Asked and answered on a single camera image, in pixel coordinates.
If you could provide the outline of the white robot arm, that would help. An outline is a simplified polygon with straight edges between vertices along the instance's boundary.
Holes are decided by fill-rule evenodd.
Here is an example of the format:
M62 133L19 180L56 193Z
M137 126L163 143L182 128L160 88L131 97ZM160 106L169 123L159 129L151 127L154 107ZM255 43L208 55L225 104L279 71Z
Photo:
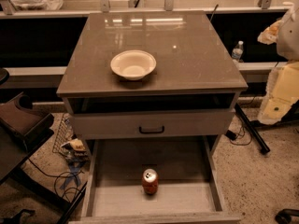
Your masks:
M273 68L266 85L258 121L273 125L291 110L299 100L299 2L284 2L288 11L257 38L260 43L277 44L279 56L287 59L280 68Z

